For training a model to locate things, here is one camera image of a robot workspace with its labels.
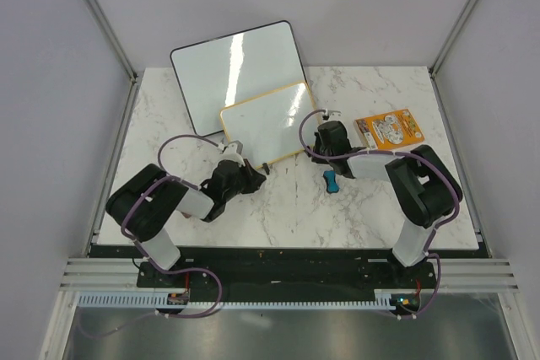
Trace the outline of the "blue whiteboard eraser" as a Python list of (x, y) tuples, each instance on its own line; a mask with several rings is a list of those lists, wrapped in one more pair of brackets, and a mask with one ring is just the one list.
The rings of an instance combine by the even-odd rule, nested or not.
[(326, 170), (323, 172), (323, 179), (325, 181), (326, 192), (328, 194), (336, 194), (340, 191), (336, 178), (336, 173), (333, 170)]

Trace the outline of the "yellow framed whiteboard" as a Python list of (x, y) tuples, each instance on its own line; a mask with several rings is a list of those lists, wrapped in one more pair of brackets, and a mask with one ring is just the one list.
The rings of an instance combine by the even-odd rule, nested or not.
[(219, 117), (227, 140), (240, 142), (242, 155), (260, 169), (304, 151), (300, 123), (315, 109), (308, 84), (298, 82), (227, 106)]

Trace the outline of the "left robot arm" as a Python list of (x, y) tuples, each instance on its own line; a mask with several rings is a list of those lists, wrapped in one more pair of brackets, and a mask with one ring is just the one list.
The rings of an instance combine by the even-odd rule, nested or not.
[(148, 164), (109, 197), (106, 213), (156, 267), (156, 277), (167, 287), (178, 286), (185, 267), (178, 260), (181, 252), (165, 230), (174, 212), (210, 223), (238, 195), (258, 191), (266, 176), (247, 160), (219, 161), (210, 178), (192, 187)]

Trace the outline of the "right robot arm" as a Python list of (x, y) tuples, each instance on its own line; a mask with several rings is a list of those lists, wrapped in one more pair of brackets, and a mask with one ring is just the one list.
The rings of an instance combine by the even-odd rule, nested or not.
[(435, 150), (425, 144), (404, 153), (354, 148), (342, 122), (326, 121), (317, 127), (309, 154), (313, 162), (329, 164), (336, 175), (391, 184), (404, 223), (386, 276), (392, 285), (406, 287), (416, 278), (416, 265), (427, 257), (438, 228), (457, 216), (463, 198)]

